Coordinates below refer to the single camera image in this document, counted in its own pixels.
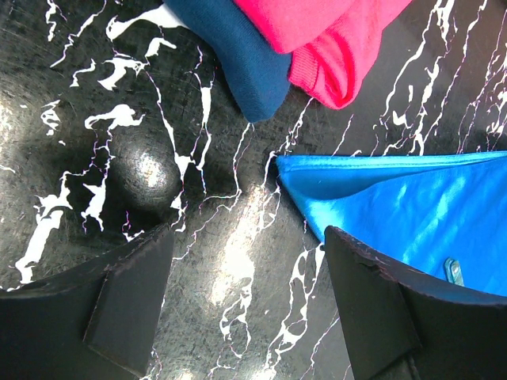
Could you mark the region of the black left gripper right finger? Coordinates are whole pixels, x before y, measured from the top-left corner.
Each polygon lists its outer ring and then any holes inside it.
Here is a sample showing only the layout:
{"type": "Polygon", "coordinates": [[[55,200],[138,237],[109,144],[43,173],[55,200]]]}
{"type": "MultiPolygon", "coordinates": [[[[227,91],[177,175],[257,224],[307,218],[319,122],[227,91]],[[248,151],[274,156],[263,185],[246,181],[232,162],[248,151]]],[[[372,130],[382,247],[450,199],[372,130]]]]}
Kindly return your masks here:
{"type": "Polygon", "coordinates": [[[325,253],[356,379],[504,379],[506,299],[427,275],[325,230],[325,253]]]}

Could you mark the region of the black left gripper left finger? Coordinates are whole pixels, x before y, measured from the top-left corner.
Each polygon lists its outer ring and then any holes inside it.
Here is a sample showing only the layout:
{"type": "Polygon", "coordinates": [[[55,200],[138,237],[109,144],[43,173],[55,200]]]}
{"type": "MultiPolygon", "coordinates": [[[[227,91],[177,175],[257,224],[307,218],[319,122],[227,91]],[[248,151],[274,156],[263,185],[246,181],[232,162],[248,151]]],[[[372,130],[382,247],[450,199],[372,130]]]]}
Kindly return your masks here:
{"type": "Polygon", "coordinates": [[[3,379],[146,375],[173,257],[166,224],[65,272],[1,293],[3,379]]]}

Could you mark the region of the bright blue napkin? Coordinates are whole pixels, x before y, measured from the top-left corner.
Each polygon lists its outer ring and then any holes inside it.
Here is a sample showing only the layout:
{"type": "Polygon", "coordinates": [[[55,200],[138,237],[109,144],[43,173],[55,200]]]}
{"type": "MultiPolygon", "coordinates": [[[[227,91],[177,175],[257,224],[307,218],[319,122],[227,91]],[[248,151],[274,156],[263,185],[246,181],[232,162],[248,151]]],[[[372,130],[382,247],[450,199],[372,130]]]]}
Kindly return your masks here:
{"type": "Polygon", "coordinates": [[[505,295],[505,152],[288,155],[276,165],[317,239],[334,226],[439,279],[451,258],[467,287],[505,295]]]}

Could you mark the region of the teal plastic knife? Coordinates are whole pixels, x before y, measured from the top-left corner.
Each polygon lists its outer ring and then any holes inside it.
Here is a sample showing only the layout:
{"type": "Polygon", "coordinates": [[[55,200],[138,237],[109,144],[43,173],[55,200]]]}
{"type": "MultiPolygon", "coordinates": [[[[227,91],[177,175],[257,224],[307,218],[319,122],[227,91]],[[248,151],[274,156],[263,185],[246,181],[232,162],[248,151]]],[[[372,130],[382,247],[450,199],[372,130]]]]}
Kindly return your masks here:
{"type": "Polygon", "coordinates": [[[461,287],[464,286],[463,274],[458,260],[451,257],[447,258],[444,262],[444,271],[449,283],[453,283],[461,287]]]}

